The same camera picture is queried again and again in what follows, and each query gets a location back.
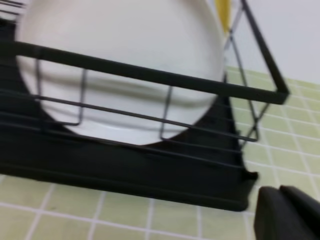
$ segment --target white wall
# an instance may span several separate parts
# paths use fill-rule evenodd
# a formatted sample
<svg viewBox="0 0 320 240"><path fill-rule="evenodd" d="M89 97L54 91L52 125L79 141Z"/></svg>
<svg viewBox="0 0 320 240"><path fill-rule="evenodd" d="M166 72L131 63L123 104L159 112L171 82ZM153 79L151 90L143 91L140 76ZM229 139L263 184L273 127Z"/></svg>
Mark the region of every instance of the white wall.
<svg viewBox="0 0 320 240"><path fill-rule="evenodd" d="M320 0L248 2L283 75L320 84ZM236 39L244 67L266 72L246 22L239 27ZM228 60L236 65L233 56Z"/></svg>

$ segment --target metal rod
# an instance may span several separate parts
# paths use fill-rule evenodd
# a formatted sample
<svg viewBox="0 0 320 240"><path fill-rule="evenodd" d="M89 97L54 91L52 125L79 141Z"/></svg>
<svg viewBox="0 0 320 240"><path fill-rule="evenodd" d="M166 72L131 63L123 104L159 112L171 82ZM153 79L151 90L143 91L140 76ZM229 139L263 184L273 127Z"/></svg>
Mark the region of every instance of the metal rod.
<svg viewBox="0 0 320 240"><path fill-rule="evenodd" d="M62 100L62 99L53 98L53 97L47 97L47 96L23 94L23 93L17 93L17 92L13 92L13 91L9 91L9 90L1 90L1 89L0 89L0 94L6 94L6 95L9 95L11 97L14 96L16 98L29 99L29 100L41 99L41 100L51 101L51 102L54 102L54 103L67 104L67 105L71 105L71 106L84 107L84 108L87 108L87 109L100 110L100 111L104 111L104 112L109 112L109 113L114 113L114 114L121 114L121 115L126 115L126 116L130 116L130 117L135 117L135 118L147 119L147 120L151 120L151 121L156 121L156 122L160 122L160 123L176 125L176 126L180 126L180 127L184 127L184 128L189 128L189 129L194 129L194 130L197 130L197 131L205 132L205 133L227 136L227 137L240 139L240 140L245 140L245 141L249 141L249 142L255 142L256 141L253 138L239 136L237 134L232 134L232 133L228 133L228 132L221 132L221 131L217 131L217 130L206 129L206 128L203 128L203 127L197 127L197 126L193 126L193 125L182 123L182 122L177 122L177 121L172 121L172 120L165 120L165 119L161 119L161 118L158 118L158 117L147 116L147 115L127 112L127 111L121 111L121 110L102 107L102 106L95 106L95 105L86 104L86 103L79 103L79 102L74 102L74 101Z"/></svg>
<svg viewBox="0 0 320 240"><path fill-rule="evenodd" d="M15 123L4 123L0 122L1 126L6 126L6 127L12 127L12 128L18 128L18 129L24 129L28 131L33 131L33 132L40 132L40 130L37 127L31 127L31 126L21 126ZM161 150L161 149L156 149L156 148L151 148L147 146L140 146L140 145L134 145L134 144L129 144L129 143L124 143L124 142L118 142L118 141L112 141L112 140L105 140L105 139L100 139L96 137L90 137L90 136L82 136L82 135L73 135L72 133L64 133L64 132L59 132L55 130L50 130L47 132L47 134L53 135L53 136L60 136L60 137L69 137L69 138L77 138L77 139L83 139L83 140L93 140L96 142L100 142L103 144L111 144L115 146L121 146L129 149L134 149L138 151L144 151L144 152L149 152L149 153L154 153L154 154L161 154L161 155L166 155L166 156L171 156L175 157L177 160L178 158L183 158L187 160L193 160L197 161L200 163L203 163L208 166L212 167L223 167L223 168L231 168L231 169L243 169L242 166L238 165L232 165L232 164L227 164L227 163L222 163L222 162L217 162L214 160L208 160L205 158L201 157L195 157L195 156L189 156L181 153L176 153L176 152L171 152L171 151L166 151L166 150Z"/></svg>
<svg viewBox="0 0 320 240"><path fill-rule="evenodd" d="M240 74L241 74L241 78L242 78L242 82L243 84L248 87L248 81L247 81L247 77L246 77L246 74L245 74L245 71L244 71L244 68L243 68L243 63L242 63L242 60L241 60L241 57L240 57L240 53L239 53L239 49L238 49L238 46L237 46L237 43L236 43L236 40L233 36L230 37L230 41L232 43L232 46L233 46L233 49L234 49L234 52L235 52L235 56L236 56L236 59L237 59L237 62L239 64L239 70L240 70ZM259 141L259 138L260 138L260 134L259 134L259 130L257 128L257 124L258 124L258 121L257 121L257 116L256 116L256 112L255 112L255 108L254 108L254 105L252 103L251 100L248 101L249 103L249 108L250 108L250 113L251 113L251 117L253 119L253 131L255 132L255 135L256 135L256 141Z"/></svg>
<svg viewBox="0 0 320 240"><path fill-rule="evenodd" d="M39 48L25 42L0 41L0 56L25 56L36 58L34 48ZM190 89L205 93L218 94L242 98L247 100L283 104L287 99L287 93L273 92L253 87L239 86L215 80L207 80L198 77L185 76L171 72L165 72L130 64L114 62L96 57L85 56L77 53L42 47L42 58L59 64L65 64L82 69L90 69L102 73L128 77L132 79L163 84L173 87Z"/></svg>
<svg viewBox="0 0 320 240"><path fill-rule="evenodd" d="M19 5L19 6L24 6L22 2L18 1L11 1L11 0L0 0L0 2L8 3L8 4L13 4L13 5Z"/></svg>

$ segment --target grout line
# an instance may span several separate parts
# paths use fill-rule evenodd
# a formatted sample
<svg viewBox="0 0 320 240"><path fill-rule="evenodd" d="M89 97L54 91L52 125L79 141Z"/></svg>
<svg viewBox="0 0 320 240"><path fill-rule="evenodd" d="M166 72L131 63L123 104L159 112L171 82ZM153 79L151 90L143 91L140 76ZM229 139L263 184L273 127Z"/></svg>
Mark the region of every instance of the grout line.
<svg viewBox="0 0 320 240"><path fill-rule="evenodd" d="M267 165L267 164L263 164L263 163L259 163L259 162L255 162L255 161L248 160L246 162L253 164L253 165L261 166L261 167L272 168L271 165ZM293 170L293 169L289 169L289 168L285 168L285 167L281 167L281 166L273 166L273 168L275 168L277 170L283 170L283 171L295 173L295 174L303 174L303 175L309 175L309 176L320 178L320 174L307 173L305 171Z"/></svg>
<svg viewBox="0 0 320 240"><path fill-rule="evenodd" d="M236 70L233 70L233 69L229 69L227 70L227 73L234 73L234 74L240 74L239 71L236 71ZM245 71L245 74L248 76L248 77L251 77L251 78L256 78L256 79L259 79L259 80L262 80L264 82L270 82L273 84L273 80L272 80L272 76L268 76L267 73L265 73L266 76L258 76L258 75L255 75L255 74L252 74L250 72L247 72ZM300 86L300 85L297 85L297 82L303 82L301 80L294 80L295 83L290 83L290 82L287 82L286 81L286 84L288 84L289 86L293 86L293 87L298 87L298 88L301 88L301 89L305 89L305 90L312 90L314 92L319 92L320 93L320 90L318 89L314 89L314 88L311 88L311 87L306 87L306 86ZM314 84L315 86L320 86L319 84L317 83L313 83L313 82L308 82L308 81L305 81L305 83L310 83L310 84Z"/></svg>
<svg viewBox="0 0 320 240"><path fill-rule="evenodd" d="M242 213L242 217L244 219L244 225L245 225L245 230L246 230L246 239L249 240L254 240L251 238L252 236L252 228L250 227L249 219L248 219L248 214L245 214L244 212Z"/></svg>
<svg viewBox="0 0 320 240"><path fill-rule="evenodd" d="M196 221L198 227L198 238L202 239L202 209L200 206L196 206Z"/></svg>
<svg viewBox="0 0 320 240"><path fill-rule="evenodd" d="M47 204L47 201L49 200L52 191L53 191L53 188L51 188L49 190L49 192L47 193L47 195L45 197L46 201L43 201L43 203L41 205L42 207L44 207ZM83 222L88 222L88 223L102 224L102 225L107 225L107 226L112 226L112 227L117 227L117 228L122 228L122 229L129 229L129 230L134 230L134 231L140 231L140 232L149 231L150 233L153 233L153 234L161 234L161 235L183 238L183 239L190 239L190 240L199 240L199 238L197 236L189 236L189 235L183 235L183 234L178 234L178 233L173 233L173 232L152 230L152 229L146 229L143 227L136 227L136 226L129 226L129 225L118 224L118 223L113 223L113 222L109 222L109 221L74 216L74 215L70 215L70 214L66 214L66 213L59 213L59 212L53 212L53 211L48 211L48 210L36 209L36 208L32 208L32 207L20 206L20 205L15 205L15 204L11 204L11 203L5 203L5 202L0 202L0 207L18 209L18 210L23 210L23 211L27 211L27 212L48 215L48 216L53 216L53 217L58 217L58 218L72 219L72 220L83 221Z"/></svg>
<svg viewBox="0 0 320 240"><path fill-rule="evenodd" d="M264 141L267 143L267 145L265 145L265 149L266 149L266 154L268 155L268 158L271 163L270 167L272 168L275 184L277 186L280 186L280 180L279 180L279 177L277 174L277 170L275 168L274 158L273 158L271 151L270 151L270 145L269 145L268 139L266 138L264 131L260 131L260 135L263 137Z"/></svg>
<svg viewBox="0 0 320 240"><path fill-rule="evenodd" d="M0 184L2 183L2 181L6 178L6 175L0 175Z"/></svg>
<svg viewBox="0 0 320 240"><path fill-rule="evenodd" d="M49 202L49 199L50 199L55 187L56 187L55 184L51 184L50 185L48 192L46 193L46 195L43 198L43 201L41 203L40 208L36 210L36 215L35 215L34 220L33 220L32 224L31 224L31 226L29 228L29 231L26 234L25 240L31 240L31 238L32 238L32 236L34 234L34 231L36 230L36 227L37 227L37 225L38 225L38 223L40 221L42 212L45 209L45 207L47 206L47 204Z"/></svg>
<svg viewBox="0 0 320 240"><path fill-rule="evenodd" d="M304 111L308 111L306 110L305 108L297 108L297 107L293 107L293 106L287 106L285 105L284 107L286 108L294 108L294 109L299 109L299 110L304 110ZM233 109L236 109L236 110L240 110L240 111L244 111L244 112L250 112L249 109L247 108L242 108L242 107L232 107ZM268 117L274 117L274 118L277 118L277 119L284 119L284 120L287 120L287 118L283 117L283 116L278 116L278 115L273 115L273 114L270 114L270 113L265 113L266 116ZM293 121L293 122L298 122L298 123L303 123L303 124L309 124L309 125L315 125L315 126L320 126L319 123L314 123L314 122L309 122L309 121L302 121L302 120L297 120L297 119L290 119L290 121Z"/></svg>
<svg viewBox="0 0 320 240"><path fill-rule="evenodd" d="M152 219L154 216L154 209L155 209L155 200L153 198L149 198L149 208L148 208L148 216L146 219L146 232L145 232L145 240L149 240L150 238L150 230L152 227Z"/></svg>
<svg viewBox="0 0 320 240"><path fill-rule="evenodd" d="M298 93L301 95L301 91L300 91L299 87L297 87L297 91L298 91ZM304 107L306 108L306 110L308 111L307 103L306 103L304 100L302 100L302 103L303 103ZM310 115L310 117L311 117L311 120L314 121L314 122L316 122L314 116L313 116L310 112L308 112L308 113L309 113L309 115ZM293 127L292 127L290 121L288 120L287 122L288 122L288 125L289 125L290 130L293 132ZM303 161L303 164L304 164L304 166L305 166L305 168L306 168L306 171L308 172L308 175L309 175L309 178L310 178L310 181L311 181L311 185L312 185L313 190L314 190L314 192L315 192L315 194L316 194L316 197L317 197L318 199L320 199L320 192L319 192L319 190L318 190L318 188L317 188L315 179L314 179L313 176L311 175L310 167L309 167L309 165L308 165L308 163L307 163L307 160L306 160L305 156L304 156L303 154L301 154L302 148L301 148L301 146L300 146L300 144L299 144L299 141L297 140L296 136L293 136L293 140L295 141L295 144L296 144L297 147L298 147L298 150L299 150L299 152L300 152L300 156L301 156L301 158L302 158L302 161Z"/></svg>
<svg viewBox="0 0 320 240"><path fill-rule="evenodd" d="M248 126L248 127L251 127L252 124L247 124L247 123L237 123L237 125L242 125L242 126ZM319 141L319 144L320 144L320 139L317 138L317 137L311 137L311 136L305 136L305 135L299 135L299 134L295 134L295 133L291 133L291 132L287 132L287 131L279 131L279 130L275 130L275 129L272 129L272 128L267 128L267 127L263 127L263 126L259 126L259 129L263 129L263 130L266 130L266 131L270 131L270 132L275 132L275 133L279 133L279 134L285 134L285 135L290 135L290 136L296 136L296 137L299 137L299 138L305 138L305 139L310 139L310 140L316 140L316 141Z"/></svg>
<svg viewBox="0 0 320 240"><path fill-rule="evenodd" d="M105 191L102 191L96 206L96 210L93 216L93 222L91 223L89 232L88 232L88 240L93 240L94 239L94 234L95 234L95 230L96 230L96 225L97 223L95 222L96 220L99 219L99 215L101 213L102 207L104 205L105 202L105 198L106 198L107 193Z"/></svg>
<svg viewBox="0 0 320 240"><path fill-rule="evenodd" d="M263 143L251 142L250 144L252 144L252 145L258 145L258 146L262 146L262 147L270 148L270 149L282 150L282 151L290 152L290 153L294 153L294 154L303 154L303 155L305 155L305 156L310 156L310 157L319 158L319 155L316 155L316 154L311 154L311 153L306 153L306 152L299 152L299 151L290 150L290 149L285 149L285 148L281 148L281 147L277 147L277 146L270 146L270 145L263 144Z"/></svg>

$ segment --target yellow object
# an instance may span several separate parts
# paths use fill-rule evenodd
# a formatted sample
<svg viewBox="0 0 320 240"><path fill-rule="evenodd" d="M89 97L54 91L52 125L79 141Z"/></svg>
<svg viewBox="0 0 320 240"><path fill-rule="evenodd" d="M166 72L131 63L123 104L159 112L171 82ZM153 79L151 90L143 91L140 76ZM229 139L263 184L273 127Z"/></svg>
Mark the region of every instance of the yellow object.
<svg viewBox="0 0 320 240"><path fill-rule="evenodd" d="M222 27L226 33L229 30L231 0L215 0L216 9L220 16Z"/></svg>

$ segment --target green tile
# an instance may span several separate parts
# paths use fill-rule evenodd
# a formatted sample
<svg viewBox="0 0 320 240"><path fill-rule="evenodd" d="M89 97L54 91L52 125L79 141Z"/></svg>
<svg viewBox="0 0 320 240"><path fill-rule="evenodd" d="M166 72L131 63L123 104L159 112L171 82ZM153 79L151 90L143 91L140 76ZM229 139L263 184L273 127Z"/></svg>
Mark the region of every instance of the green tile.
<svg viewBox="0 0 320 240"><path fill-rule="evenodd" d="M0 206L0 239L24 240L35 213Z"/></svg>
<svg viewBox="0 0 320 240"><path fill-rule="evenodd" d="M241 110L241 109L233 109L233 114L235 121L241 124L250 124L253 125L254 120L250 111Z"/></svg>
<svg viewBox="0 0 320 240"><path fill-rule="evenodd" d="M315 91L307 88L300 88L302 96L307 99L320 101L320 91Z"/></svg>
<svg viewBox="0 0 320 240"><path fill-rule="evenodd" d="M320 156L305 155L304 159L306 160L311 173L320 175Z"/></svg>
<svg viewBox="0 0 320 240"><path fill-rule="evenodd" d="M0 183L0 202L39 208L50 183L6 176Z"/></svg>
<svg viewBox="0 0 320 240"><path fill-rule="evenodd" d="M318 188L318 192L320 193L320 177L313 177L314 181L315 181L315 185Z"/></svg>
<svg viewBox="0 0 320 240"><path fill-rule="evenodd" d="M194 205L155 200L153 230L197 236L197 208Z"/></svg>
<svg viewBox="0 0 320 240"><path fill-rule="evenodd" d="M291 79L291 78L286 78L285 79L286 83L287 84L290 84L290 85L295 85L297 80L294 80L294 79Z"/></svg>
<svg viewBox="0 0 320 240"><path fill-rule="evenodd" d="M299 137L299 136L297 136L296 139L304 153L320 156L319 140L313 140L313 139Z"/></svg>
<svg viewBox="0 0 320 240"><path fill-rule="evenodd" d="M306 81L296 81L296 84L300 87L308 88L308 89L316 89L317 84L306 82Z"/></svg>
<svg viewBox="0 0 320 240"><path fill-rule="evenodd" d="M99 219L116 224L145 228L148 209L148 198L108 192Z"/></svg>
<svg viewBox="0 0 320 240"><path fill-rule="evenodd" d="M293 151L298 150L294 138L289 134L265 130L264 135L270 146Z"/></svg>
<svg viewBox="0 0 320 240"><path fill-rule="evenodd" d="M282 111L283 106L281 105L271 105L269 106L269 109L267 110L267 113L270 115L278 116L278 117L284 117L284 113Z"/></svg>
<svg viewBox="0 0 320 240"><path fill-rule="evenodd" d="M245 219L240 212L201 208L202 237L212 240L246 240Z"/></svg>
<svg viewBox="0 0 320 240"><path fill-rule="evenodd" d="M310 110L320 112L320 102L313 101L313 100L307 100L307 99L305 100L305 102Z"/></svg>
<svg viewBox="0 0 320 240"><path fill-rule="evenodd" d="M250 213L256 212L258 195L259 195L259 187L255 186L249 195L249 208L247 209L248 212Z"/></svg>
<svg viewBox="0 0 320 240"><path fill-rule="evenodd" d="M263 108L266 106L266 103L256 101L254 103L254 105L255 105L255 109L256 109L257 113L261 113ZM284 113L281 108L283 108L283 106L272 104L269 106L266 113L269 115L277 116L277 117L284 117Z"/></svg>
<svg viewBox="0 0 320 240"><path fill-rule="evenodd" d="M320 139L320 133L315 125L309 123L302 123L297 121L290 121L293 132L300 136Z"/></svg>
<svg viewBox="0 0 320 240"><path fill-rule="evenodd" d="M248 222L249 222L249 240L256 240L256 234L254 230L254 224L255 224L255 216L254 215L246 215Z"/></svg>
<svg viewBox="0 0 320 240"><path fill-rule="evenodd" d="M271 187L278 187L275 174L271 167L256 165L252 163L247 163L248 169L251 172L258 172L259 179L256 182L257 186L271 186Z"/></svg>
<svg viewBox="0 0 320 240"><path fill-rule="evenodd" d="M312 119L308 111L291 107L285 107L284 109L288 119L312 123Z"/></svg>
<svg viewBox="0 0 320 240"><path fill-rule="evenodd" d="M261 120L261 126L266 129L272 129L286 133L290 132L287 120L276 116L265 115Z"/></svg>
<svg viewBox="0 0 320 240"><path fill-rule="evenodd" d="M236 123L236 129L240 131L241 136L247 136L252 126L242 123Z"/></svg>
<svg viewBox="0 0 320 240"><path fill-rule="evenodd" d="M257 72L257 71L252 71L252 70L245 70L245 73L251 77L258 77L258 78L272 81L272 77L271 77L270 73L263 73L263 72Z"/></svg>
<svg viewBox="0 0 320 240"><path fill-rule="evenodd" d="M163 234L153 234L151 233L149 236L149 240L187 240L189 238L182 238L176 236L168 236Z"/></svg>
<svg viewBox="0 0 320 240"><path fill-rule="evenodd" d="M314 119L317 124L320 124L320 112L319 113L313 113Z"/></svg>
<svg viewBox="0 0 320 240"><path fill-rule="evenodd" d="M277 169L276 171L281 185L294 186L310 195L311 197L317 198L310 177L308 175L279 169Z"/></svg>
<svg viewBox="0 0 320 240"><path fill-rule="evenodd" d="M42 215L31 240L87 240L90 222Z"/></svg>
<svg viewBox="0 0 320 240"><path fill-rule="evenodd" d="M267 149L261 145L255 145L249 143L244 148L244 157L246 161L261 163L261 164L271 164L267 153Z"/></svg>
<svg viewBox="0 0 320 240"><path fill-rule="evenodd" d="M300 154L274 148L271 148L270 152L275 166L302 172L307 171Z"/></svg>
<svg viewBox="0 0 320 240"><path fill-rule="evenodd" d="M144 240L145 234L144 231L97 224L93 240Z"/></svg>
<svg viewBox="0 0 320 240"><path fill-rule="evenodd" d="M293 96L300 96L300 92L298 91L297 87L294 86L294 85L288 85L289 87L289 91L290 91L290 94L293 95Z"/></svg>
<svg viewBox="0 0 320 240"><path fill-rule="evenodd" d="M242 77L239 72L229 71L227 73L228 83L235 85L243 85Z"/></svg>
<svg viewBox="0 0 320 240"><path fill-rule="evenodd" d="M234 108L240 108L240 109L246 109L246 110L250 109L248 100L231 97L230 101L231 101L231 105Z"/></svg>
<svg viewBox="0 0 320 240"><path fill-rule="evenodd" d="M101 191L75 186L57 185L46 210L92 218L95 214Z"/></svg>
<svg viewBox="0 0 320 240"><path fill-rule="evenodd" d="M274 91L276 89L271 80L265 80L254 76L248 78L248 85L251 88L263 89L268 91Z"/></svg>
<svg viewBox="0 0 320 240"><path fill-rule="evenodd" d="M305 108L304 102L300 97L297 97L297 96L290 96L289 99L286 101L285 105L290 107L300 108L300 109Z"/></svg>

